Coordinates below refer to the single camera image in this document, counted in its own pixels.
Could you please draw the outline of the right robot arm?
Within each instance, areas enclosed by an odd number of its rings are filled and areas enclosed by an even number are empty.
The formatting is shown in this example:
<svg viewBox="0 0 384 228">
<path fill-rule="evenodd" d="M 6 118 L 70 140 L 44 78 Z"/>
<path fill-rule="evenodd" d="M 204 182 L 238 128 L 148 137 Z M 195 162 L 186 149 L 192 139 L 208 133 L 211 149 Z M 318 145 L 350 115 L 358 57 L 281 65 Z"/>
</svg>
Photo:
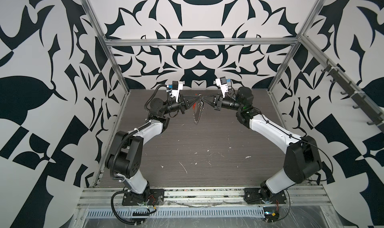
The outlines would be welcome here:
<svg viewBox="0 0 384 228">
<path fill-rule="evenodd" d="M 261 134 L 285 154 L 283 168 L 261 183 L 258 198 L 246 199 L 246 202 L 270 203 L 286 189 L 309 180 L 312 175 L 322 170 L 322 150 L 318 148 L 316 141 L 310 136 L 301 137 L 291 133 L 267 119 L 260 109 L 253 106 L 254 96 L 251 89 L 241 87 L 232 96 L 225 92 L 203 96 L 202 101 L 217 111 L 236 111 L 240 124 Z"/>
</svg>

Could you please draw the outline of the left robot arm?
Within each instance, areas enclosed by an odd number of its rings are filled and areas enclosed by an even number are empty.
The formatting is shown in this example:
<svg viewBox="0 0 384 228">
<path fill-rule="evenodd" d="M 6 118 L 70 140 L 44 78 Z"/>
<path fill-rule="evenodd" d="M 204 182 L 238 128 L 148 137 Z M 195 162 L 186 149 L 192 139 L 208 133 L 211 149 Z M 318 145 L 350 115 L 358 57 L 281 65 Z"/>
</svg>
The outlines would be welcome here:
<svg viewBox="0 0 384 228">
<path fill-rule="evenodd" d="M 123 183 L 136 195 L 148 193 L 149 182 L 140 171 L 144 145 L 168 128 L 170 118 L 166 117 L 167 114 L 184 113 L 199 100 L 198 95 L 179 95 L 169 101 L 150 98 L 145 104 L 148 112 L 146 122 L 130 132 L 119 131 L 114 136 L 105 159 L 111 179 Z"/>
</svg>

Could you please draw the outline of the aluminium frame crossbar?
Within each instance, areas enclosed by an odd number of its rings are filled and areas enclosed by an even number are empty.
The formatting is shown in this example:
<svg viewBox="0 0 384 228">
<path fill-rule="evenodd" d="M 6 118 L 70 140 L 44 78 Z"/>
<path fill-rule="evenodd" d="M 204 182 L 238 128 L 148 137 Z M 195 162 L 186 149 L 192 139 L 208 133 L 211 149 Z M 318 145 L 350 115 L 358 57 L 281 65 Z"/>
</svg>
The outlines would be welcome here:
<svg viewBox="0 0 384 228">
<path fill-rule="evenodd" d="M 223 39 L 105 39 L 108 47 L 122 46 L 213 46 L 213 45 L 294 45 L 296 38 L 223 38 Z"/>
</svg>

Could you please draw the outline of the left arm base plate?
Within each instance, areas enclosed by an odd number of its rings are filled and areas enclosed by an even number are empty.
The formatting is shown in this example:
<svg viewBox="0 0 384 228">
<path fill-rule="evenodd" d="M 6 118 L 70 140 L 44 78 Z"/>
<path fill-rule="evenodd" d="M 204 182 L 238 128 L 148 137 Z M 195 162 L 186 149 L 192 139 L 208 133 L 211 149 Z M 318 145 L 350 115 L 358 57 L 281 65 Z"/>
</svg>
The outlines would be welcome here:
<svg viewBox="0 0 384 228">
<path fill-rule="evenodd" d="M 150 189 L 146 188 L 142 194 L 134 192 L 125 192 L 123 196 L 123 206 L 156 206 L 164 202 L 165 190 L 164 189 Z"/>
</svg>

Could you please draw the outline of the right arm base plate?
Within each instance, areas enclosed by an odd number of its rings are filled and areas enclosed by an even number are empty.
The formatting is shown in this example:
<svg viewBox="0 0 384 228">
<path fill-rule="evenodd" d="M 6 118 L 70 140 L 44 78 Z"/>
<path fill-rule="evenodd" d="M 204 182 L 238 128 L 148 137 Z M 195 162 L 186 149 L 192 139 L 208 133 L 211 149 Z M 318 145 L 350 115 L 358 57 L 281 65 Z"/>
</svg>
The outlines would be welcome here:
<svg viewBox="0 0 384 228">
<path fill-rule="evenodd" d="M 287 196 L 284 191 L 277 194 L 262 188 L 244 188 L 244 201 L 247 204 L 285 204 Z"/>
</svg>

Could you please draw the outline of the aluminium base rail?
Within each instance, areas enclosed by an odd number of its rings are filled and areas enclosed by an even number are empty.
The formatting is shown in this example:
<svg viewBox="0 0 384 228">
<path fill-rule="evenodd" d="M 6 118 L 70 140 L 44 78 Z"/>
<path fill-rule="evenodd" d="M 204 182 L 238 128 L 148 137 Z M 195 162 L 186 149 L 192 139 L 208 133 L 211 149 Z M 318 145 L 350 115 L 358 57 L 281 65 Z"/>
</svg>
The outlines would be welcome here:
<svg viewBox="0 0 384 228">
<path fill-rule="evenodd" d="M 122 188 L 91 188 L 84 189 L 77 207 L 107 207 L 111 204 L 114 193 Z M 246 205 L 247 202 L 260 206 L 272 206 L 278 201 L 279 205 L 289 203 L 292 206 L 330 206 L 332 203 L 323 186 L 293 186 L 278 195 L 269 198 L 264 203 L 259 197 L 259 188 L 245 187 L 153 187 L 148 198 L 149 205 L 176 205 L 186 207 L 213 205 Z M 115 206 L 121 207 L 123 201 L 136 206 L 129 201 L 128 195 L 119 194 L 115 197 Z"/>
</svg>

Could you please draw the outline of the black wall hook rack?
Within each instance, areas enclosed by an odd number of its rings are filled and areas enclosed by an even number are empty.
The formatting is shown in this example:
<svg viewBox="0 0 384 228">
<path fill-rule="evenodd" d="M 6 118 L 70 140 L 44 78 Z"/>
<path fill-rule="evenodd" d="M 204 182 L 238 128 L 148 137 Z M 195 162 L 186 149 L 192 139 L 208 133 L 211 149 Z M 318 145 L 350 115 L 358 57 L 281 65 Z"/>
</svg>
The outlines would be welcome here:
<svg viewBox="0 0 384 228">
<path fill-rule="evenodd" d="M 327 66 L 322 73 L 328 73 L 331 76 L 331 86 L 329 89 L 329 99 L 331 99 L 332 89 L 338 84 L 343 90 L 341 95 L 352 99 L 356 104 L 353 108 L 362 110 L 371 120 L 367 122 L 368 126 L 376 126 L 381 132 L 384 132 L 384 111 L 364 92 L 358 85 L 349 78 L 346 73 L 338 66 L 332 64 L 330 59 L 326 60 Z"/>
</svg>

